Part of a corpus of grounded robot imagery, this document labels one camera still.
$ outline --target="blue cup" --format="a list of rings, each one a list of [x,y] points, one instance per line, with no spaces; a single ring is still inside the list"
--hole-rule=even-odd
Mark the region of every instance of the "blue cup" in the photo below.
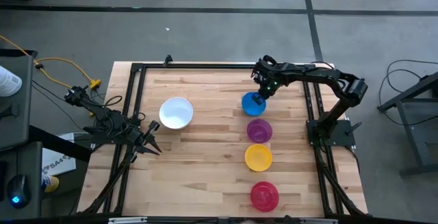
[[[266,101],[259,105],[253,100],[255,93],[256,92],[248,92],[242,98],[242,109],[250,116],[259,116],[263,114],[266,109]]]

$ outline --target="wooden table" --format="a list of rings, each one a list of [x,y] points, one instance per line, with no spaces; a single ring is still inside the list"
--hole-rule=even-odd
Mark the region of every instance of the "wooden table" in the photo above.
[[[132,62],[115,62],[106,97],[125,96]],[[139,216],[322,216],[322,203],[313,149],[305,129],[307,109],[302,83],[280,88],[268,100],[260,118],[270,122],[273,135],[267,146],[273,156],[265,172],[252,172],[244,162],[251,145],[246,125],[253,117],[241,109],[242,96],[256,91],[251,70],[149,69],[140,111],[146,114],[142,130],[159,121],[159,108],[171,97],[184,97],[194,107],[192,122],[182,130],[164,126],[156,132],[161,156],[140,155],[131,165],[124,215]],[[138,75],[129,115],[133,112]],[[324,108],[337,98],[321,85]],[[113,106],[121,110],[123,102]],[[92,154],[78,210],[88,207],[106,184],[114,145]],[[333,147],[339,183],[359,209],[366,212],[361,179],[350,152]],[[273,183],[280,192],[278,207],[269,213],[254,209],[249,193],[260,181]],[[334,210],[333,191],[328,188]],[[117,191],[113,197],[116,203]]]

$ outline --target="pink cup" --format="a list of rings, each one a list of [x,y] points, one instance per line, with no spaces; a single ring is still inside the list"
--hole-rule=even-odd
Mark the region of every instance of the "pink cup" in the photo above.
[[[246,128],[248,137],[258,143],[268,142],[272,137],[272,127],[269,122],[262,119],[252,120]]]

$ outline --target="yellow bowl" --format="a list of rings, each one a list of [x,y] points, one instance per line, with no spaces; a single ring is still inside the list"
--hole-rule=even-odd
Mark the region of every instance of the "yellow bowl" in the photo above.
[[[265,145],[254,144],[246,149],[245,162],[256,172],[265,171],[272,164],[272,154]]]

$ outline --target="yellow connector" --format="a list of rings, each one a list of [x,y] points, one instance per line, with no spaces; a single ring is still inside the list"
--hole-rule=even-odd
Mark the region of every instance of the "yellow connector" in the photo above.
[[[100,85],[101,85],[102,81],[100,79],[91,79],[91,84],[90,84],[90,88],[92,90],[96,90]]]

